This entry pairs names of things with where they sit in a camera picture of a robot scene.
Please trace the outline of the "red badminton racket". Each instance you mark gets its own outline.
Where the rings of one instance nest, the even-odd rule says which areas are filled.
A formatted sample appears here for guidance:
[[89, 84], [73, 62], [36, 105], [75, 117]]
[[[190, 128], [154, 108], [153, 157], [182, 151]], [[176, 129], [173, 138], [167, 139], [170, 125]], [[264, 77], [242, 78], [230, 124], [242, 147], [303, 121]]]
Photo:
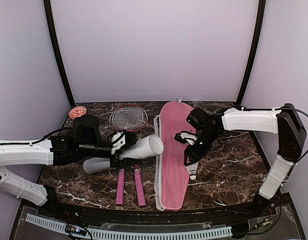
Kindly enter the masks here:
[[140, 174], [140, 170], [137, 164], [134, 166], [134, 178], [135, 178], [138, 206], [144, 207], [146, 206], [146, 201], [145, 201], [145, 196], [144, 196], [144, 191], [143, 191], [141, 174]]
[[[137, 132], [147, 124], [148, 116], [142, 107], [136, 104], [127, 103], [114, 110], [110, 116], [109, 122], [111, 126], [119, 132]], [[117, 206], [122, 206], [124, 202], [124, 183], [125, 170], [120, 168], [116, 193]]]

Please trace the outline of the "black frame post left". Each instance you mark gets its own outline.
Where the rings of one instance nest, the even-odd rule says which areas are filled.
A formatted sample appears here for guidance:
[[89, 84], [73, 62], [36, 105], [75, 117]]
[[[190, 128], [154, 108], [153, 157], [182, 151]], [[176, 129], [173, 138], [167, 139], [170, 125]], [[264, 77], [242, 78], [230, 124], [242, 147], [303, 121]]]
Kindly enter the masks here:
[[44, 3], [44, 9], [45, 9], [45, 15], [46, 15], [46, 20], [47, 20], [47, 26], [49, 30], [49, 35], [50, 35], [50, 40], [56, 60], [56, 64], [58, 67], [59, 75], [61, 77], [62, 85], [66, 93], [67, 100], [69, 102], [69, 105], [71, 107], [75, 106], [75, 100], [74, 96], [69, 84], [69, 80], [66, 74], [65, 70], [65, 65], [62, 59], [62, 54], [57, 38], [57, 32], [56, 32], [56, 25], [54, 21], [54, 16], [53, 16], [53, 10], [52, 10], [52, 2], [50, 0], [43, 0]]

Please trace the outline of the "red patterned bowl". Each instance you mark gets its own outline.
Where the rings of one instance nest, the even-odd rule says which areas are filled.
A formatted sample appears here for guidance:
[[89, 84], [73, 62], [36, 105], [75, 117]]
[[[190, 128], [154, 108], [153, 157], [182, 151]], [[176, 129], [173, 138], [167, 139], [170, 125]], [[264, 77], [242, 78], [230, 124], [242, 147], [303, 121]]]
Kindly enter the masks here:
[[69, 118], [74, 120], [75, 118], [81, 117], [87, 113], [87, 108], [84, 106], [76, 106], [69, 111]]

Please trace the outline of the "red badminton racket left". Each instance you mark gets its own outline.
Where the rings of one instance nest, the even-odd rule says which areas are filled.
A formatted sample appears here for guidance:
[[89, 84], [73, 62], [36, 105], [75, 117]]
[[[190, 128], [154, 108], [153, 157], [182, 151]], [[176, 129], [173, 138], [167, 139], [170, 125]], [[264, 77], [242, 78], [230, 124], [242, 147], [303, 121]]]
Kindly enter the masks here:
[[[147, 124], [148, 116], [142, 107], [136, 104], [127, 103], [114, 110], [110, 116], [109, 122], [111, 126], [119, 132], [137, 132]], [[125, 170], [120, 168], [116, 193], [117, 206], [122, 206], [124, 202], [124, 183]]]

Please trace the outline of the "black frame post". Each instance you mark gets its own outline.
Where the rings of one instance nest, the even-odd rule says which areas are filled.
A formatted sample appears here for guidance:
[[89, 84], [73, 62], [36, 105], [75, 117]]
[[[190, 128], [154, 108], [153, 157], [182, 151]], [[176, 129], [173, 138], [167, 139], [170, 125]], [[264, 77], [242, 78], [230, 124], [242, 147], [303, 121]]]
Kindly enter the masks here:
[[75, 100], [74, 96], [69, 84], [69, 80], [66, 74], [65, 70], [65, 65], [62, 59], [62, 54], [57, 38], [57, 32], [56, 32], [56, 25], [54, 21], [54, 16], [53, 16], [53, 10], [52, 10], [52, 2], [50, 0], [43, 0], [44, 3], [44, 9], [45, 9], [45, 15], [46, 15], [46, 20], [47, 20], [47, 26], [49, 30], [49, 35], [50, 35], [50, 40], [56, 60], [56, 64], [58, 67], [59, 75], [61, 77], [62, 85], [66, 93], [67, 100], [69, 102], [69, 105], [71, 107], [75, 106]]
[[255, 26], [254, 26], [250, 51], [249, 51], [244, 75], [242, 78], [242, 83], [241, 83], [238, 96], [235, 102], [237, 105], [241, 105], [243, 102], [243, 99], [244, 99], [244, 96], [245, 96], [245, 93], [248, 87], [248, 83], [250, 80], [250, 76], [252, 73], [252, 69], [253, 69], [253, 65], [254, 65], [254, 61], [256, 58], [257, 49], [258, 49], [259, 39], [261, 35], [262, 25], [263, 25], [265, 6], [266, 6], [266, 0], [258, 1], [257, 15], [256, 15], [256, 20], [255, 20]]

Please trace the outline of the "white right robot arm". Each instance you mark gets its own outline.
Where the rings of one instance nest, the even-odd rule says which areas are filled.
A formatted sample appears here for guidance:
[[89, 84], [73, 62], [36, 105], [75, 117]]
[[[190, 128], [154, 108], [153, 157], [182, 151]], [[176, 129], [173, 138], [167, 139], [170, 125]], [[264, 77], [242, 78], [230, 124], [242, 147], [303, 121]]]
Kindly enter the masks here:
[[187, 167], [205, 157], [223, 131], [253, 131], [276, 135], [276, 159], [258, 190], [257, 196], [260, 198], [249, 205], [249, 213], [259, 217], [268, 209], [267, 200], [274, 197], [301, 159], [306, 130], [299, 113], [290, 103], [277, 108], [225, 107], [213, 112], [205, 112], [198, 107], [186, 119], [196, 132], [183, 130], [176, 133], [174, 138], [188, 145], [184, 151], [184, 165]]

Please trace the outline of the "black table front rail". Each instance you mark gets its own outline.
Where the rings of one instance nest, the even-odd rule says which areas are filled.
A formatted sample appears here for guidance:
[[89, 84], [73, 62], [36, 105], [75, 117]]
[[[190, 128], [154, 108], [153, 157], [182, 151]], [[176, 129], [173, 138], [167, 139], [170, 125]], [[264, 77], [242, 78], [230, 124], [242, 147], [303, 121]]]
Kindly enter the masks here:
[[175, 225], [212, 222], [213, 224], [239, 224], [249, 219], [269, 214], [264, 210], [256, 215], [249, 211], [252, 204], [243, 203], [233, 206], [183, 210], [183, 211], [128, 211], [109, 210], [77, 205], [61, 204], [51, 215], [62, 220], [86, 225], [143, 224], [143, 225]]

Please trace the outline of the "pink racket bag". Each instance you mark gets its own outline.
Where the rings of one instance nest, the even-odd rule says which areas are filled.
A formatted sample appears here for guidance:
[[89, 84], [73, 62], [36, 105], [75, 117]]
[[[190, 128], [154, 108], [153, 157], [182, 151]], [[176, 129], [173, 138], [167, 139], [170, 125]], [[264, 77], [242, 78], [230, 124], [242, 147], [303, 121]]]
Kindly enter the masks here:
[[163, 144], [164, 151], [156, 157], [154, 191], [156, 208], [160, 211], [178, 211], [186, 196], [190, 174], [184, 165], [184, 151], [188, 143], [174, 139], [177, 133], [196, 130], [187, 121], [193, 107], [181, 101], [166, 103], [154, 118], [155, 134]]

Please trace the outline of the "black frame post right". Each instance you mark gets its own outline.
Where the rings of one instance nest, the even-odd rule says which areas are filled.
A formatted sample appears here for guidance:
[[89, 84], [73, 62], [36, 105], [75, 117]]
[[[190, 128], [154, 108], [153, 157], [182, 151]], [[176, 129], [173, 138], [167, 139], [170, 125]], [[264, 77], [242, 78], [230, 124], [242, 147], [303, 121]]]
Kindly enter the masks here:
[[252, 69], [253, 69], [253, 65], [254, 65], [254, 61], [256, 58], [257, 49], [258, 49], [259, 39], [261, 35], [262, 25], [263, 25], [265, 6], [266, 6], [266, 0], [258, 1], [257, 15], [256, 15], [256, 20], [255, 20], [255, 26], [254, 26], [250, 51], [249, 51], [244, 75], [242, 78], [242, 83], [241, 83], [238, 96], [235, 102], [237, 105], [241, 105], [243, 102], [243, 99], [244, 99], [244, 96], [245, 96], [245, 93], [248, 87], [248, 83], [250, 80], [250, 76], [252, 73]]

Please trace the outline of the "white shuttlecock tube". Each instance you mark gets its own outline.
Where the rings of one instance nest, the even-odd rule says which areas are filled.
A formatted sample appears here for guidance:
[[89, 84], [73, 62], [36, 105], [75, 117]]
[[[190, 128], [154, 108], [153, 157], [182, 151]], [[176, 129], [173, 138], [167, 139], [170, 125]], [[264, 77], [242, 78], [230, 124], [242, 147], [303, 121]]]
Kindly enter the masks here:
[[[149, 135], [136, 142], [119, 154], [120, 159], [124, 157], [134, 158], [138, 163], [144, 159], [161, 155], [164, 151], [164, 144], [161, 138], [155, 134]], [[83, 163], [83, 169], [87, 174], [95, 174], [110, 169], [110, 159], [93, 157]]]

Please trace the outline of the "white plastic shuttlecock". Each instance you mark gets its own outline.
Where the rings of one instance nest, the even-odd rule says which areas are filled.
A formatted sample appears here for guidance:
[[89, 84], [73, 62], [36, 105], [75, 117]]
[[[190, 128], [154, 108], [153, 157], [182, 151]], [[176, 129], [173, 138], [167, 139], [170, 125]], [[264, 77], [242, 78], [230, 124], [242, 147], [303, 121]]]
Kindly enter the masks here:
[[193, 164], [186, 166], [186, 169], [189, 173], [191, 180], [196, 180], [196, 178], [197, 178], [198, 164], [199, 164], [199, 162], [196, 162], [196, 163], [193, 163]]

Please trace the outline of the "red badminton racket right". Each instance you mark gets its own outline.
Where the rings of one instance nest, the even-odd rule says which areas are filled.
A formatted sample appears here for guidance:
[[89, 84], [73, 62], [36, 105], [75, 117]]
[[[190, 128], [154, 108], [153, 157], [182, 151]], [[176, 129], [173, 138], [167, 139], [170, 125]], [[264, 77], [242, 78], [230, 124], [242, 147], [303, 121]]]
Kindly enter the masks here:
[[135, 178], [138, 206], [144, 207], [146, 206], [146, 201], [145, 201], [145, 196], [144, 196], [144, 191], [143, 191], [141, 174], [140, 174], [140, 170], [137, 164], [134, 166], [134, 178]]

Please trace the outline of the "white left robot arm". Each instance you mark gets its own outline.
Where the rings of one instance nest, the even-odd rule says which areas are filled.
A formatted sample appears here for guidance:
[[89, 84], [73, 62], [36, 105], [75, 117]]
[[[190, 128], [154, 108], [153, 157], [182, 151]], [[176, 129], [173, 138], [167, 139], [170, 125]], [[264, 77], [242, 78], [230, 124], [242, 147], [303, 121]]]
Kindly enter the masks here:
[[0, 190], [43, 206], [53, 218], [64, 214], [64, 206], [57, 202], [52, 187], [31, 182], [7, 169], [13, 165], [64, 166], [89, 157], [109, 161], [111, 168], [133, 165], [139, 162], [127, 154], [129, 138], [117, 132], [113, 141], [101, 141], [98, 137], [75, 140], [72, 136], [51, 136], [32, 142], [9, 142], [0, 140]]

